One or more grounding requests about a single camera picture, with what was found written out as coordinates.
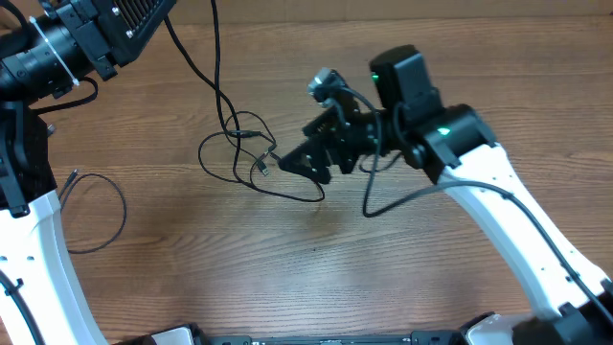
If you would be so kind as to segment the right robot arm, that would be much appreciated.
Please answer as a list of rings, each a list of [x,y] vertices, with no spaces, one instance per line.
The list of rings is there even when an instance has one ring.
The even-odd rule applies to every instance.
[[[361,157],[398,153],[430,179],[411,199],[443,192],[479,225],[519,282],[527,314],[484,313],[456,330],[413,331],[410,344],[608,344],[612,281],[560,232],[517,176],[492,129],[469,105],[444,105],[418,49],[403,45],[369,64],[380,106],[322,69],[308,92],[323,107],[280,168],[330,182]]]

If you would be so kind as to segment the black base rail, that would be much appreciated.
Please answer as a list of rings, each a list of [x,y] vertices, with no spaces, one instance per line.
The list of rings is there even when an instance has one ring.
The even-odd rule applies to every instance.
[[[208,336],[195,324],[119,341],[117,345],[446,345],[446,344],[585,344],[612,342],[612,330],[595,318],[569,313],[552,321],[528,315],[482,314],[458,330],[412,331],[407,334],[251,337]]]

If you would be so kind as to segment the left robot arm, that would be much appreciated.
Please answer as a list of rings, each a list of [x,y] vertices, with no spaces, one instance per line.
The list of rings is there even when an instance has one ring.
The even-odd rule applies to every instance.
[[[1,319],[18,344],[102,344],[62,229],[37,102],[113,78],[171,0],[45,1],[1,38]]]

